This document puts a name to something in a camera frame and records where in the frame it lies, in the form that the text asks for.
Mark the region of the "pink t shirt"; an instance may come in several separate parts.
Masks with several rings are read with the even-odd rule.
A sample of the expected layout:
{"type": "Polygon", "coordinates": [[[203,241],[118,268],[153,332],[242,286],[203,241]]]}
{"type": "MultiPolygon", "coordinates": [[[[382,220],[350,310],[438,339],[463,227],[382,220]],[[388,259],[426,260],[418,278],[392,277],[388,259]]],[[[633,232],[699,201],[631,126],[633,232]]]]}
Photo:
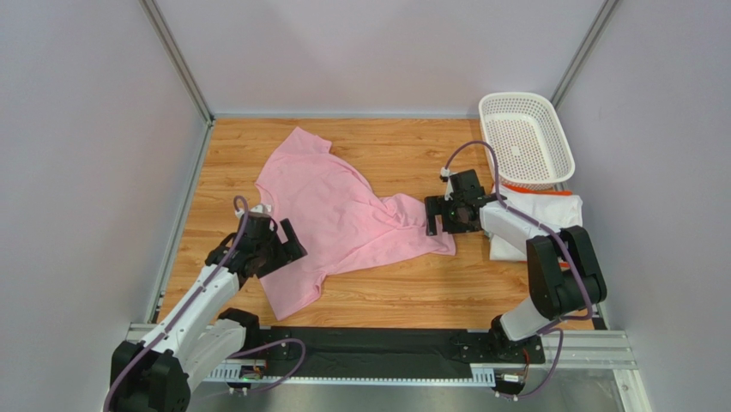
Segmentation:
{"type": "Polygon", "coordinates": [[[425,205],[397,193],[378,197],[366,178],[331,154],[332,143],[301,128],[271,154],[255,186],[277,221],[288,219],[306,256],[262,278],[277,320],[318,300],[328,276],[453,256],[448,233],[426,233],[425,205]]]}

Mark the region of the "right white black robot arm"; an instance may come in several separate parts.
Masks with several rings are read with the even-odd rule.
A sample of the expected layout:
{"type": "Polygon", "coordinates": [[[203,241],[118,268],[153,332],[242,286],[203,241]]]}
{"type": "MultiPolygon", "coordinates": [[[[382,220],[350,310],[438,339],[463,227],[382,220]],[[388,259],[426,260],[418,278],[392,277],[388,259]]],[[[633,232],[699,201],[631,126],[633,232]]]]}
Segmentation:
{"type": "Polygon", "coordinates": [[[492,322],[501,339],[520,342],[540,335],[607,297],[607,286],[588,232],[557,227],[518,209],[500,191],[486,192],[474,170],[443,169],[443,195],[425,199],[426,234],[485,232],[524,254],[529,297],[492,322]]]}

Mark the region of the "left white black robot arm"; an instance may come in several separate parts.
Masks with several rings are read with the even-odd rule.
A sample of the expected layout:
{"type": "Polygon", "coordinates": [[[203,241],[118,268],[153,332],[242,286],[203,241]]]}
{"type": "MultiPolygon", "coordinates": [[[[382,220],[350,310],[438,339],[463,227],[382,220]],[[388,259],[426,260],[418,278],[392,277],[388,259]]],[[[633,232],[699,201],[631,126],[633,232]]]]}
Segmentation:
{"type": "Polygon", "coordinates": [[[288,219],[238,212],[238,229],[206,257],[193,286],[138,342],[112,354],[104,411],[185,411],[192,392],[223,361],[260,354],[257,316],[226,304],[252,277],[262,278],[306,256],[288,219]]]}

